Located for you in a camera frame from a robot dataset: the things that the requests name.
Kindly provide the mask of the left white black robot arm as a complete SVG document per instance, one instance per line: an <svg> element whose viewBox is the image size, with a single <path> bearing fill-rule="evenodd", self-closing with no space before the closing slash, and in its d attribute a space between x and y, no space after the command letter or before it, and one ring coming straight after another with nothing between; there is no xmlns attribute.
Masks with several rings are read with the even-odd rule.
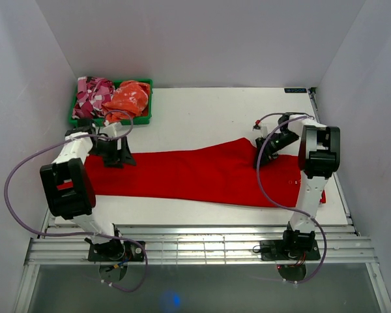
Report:
<svg viewBox="0 0 391 313"><path fill-rule="evenodd" d="M120 261L126 256L117 227L93 212L96 192L85 169L89 156L96 156L104 168L136 165L120 122L104 122L99 129L93 120L81 119L67 130L65 143L57 158L40 168L40 178L50 212L55 217L75 223L87 233L85 241L91 252L104 261Z"/></svg>

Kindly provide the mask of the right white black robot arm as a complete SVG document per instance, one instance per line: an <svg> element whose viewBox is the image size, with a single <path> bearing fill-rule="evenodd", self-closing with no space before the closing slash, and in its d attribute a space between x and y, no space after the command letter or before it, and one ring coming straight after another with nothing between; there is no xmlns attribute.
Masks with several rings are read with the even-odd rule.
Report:
<svg viewBox="0 0 391 313"><path fill-rule="evenodd" d="M299 142L300 190L282 238L261 241L257 253L263 261L293 260L300 265L320 259L315 217L324 187L340 166L340 129L323 125L307 113L286 112L278 117L271 131L261 120L255 122L253 129L261 135L255 139L253 167L260 170L276 160L283 148Z"/></svg>

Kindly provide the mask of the red trousers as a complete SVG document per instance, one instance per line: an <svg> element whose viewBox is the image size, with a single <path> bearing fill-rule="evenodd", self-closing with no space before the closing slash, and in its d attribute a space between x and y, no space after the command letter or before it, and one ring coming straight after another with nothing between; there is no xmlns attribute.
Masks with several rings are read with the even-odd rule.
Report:
<svg viewBox="0 0 391 313"><path fill-rule="evenodd" d="M190 151L136 153L136 165L104 168L88 156L85 169L99 196L205 201L249 207L294 207L300 190L295 156L280 155L259 171L246 138Z"/></svg>

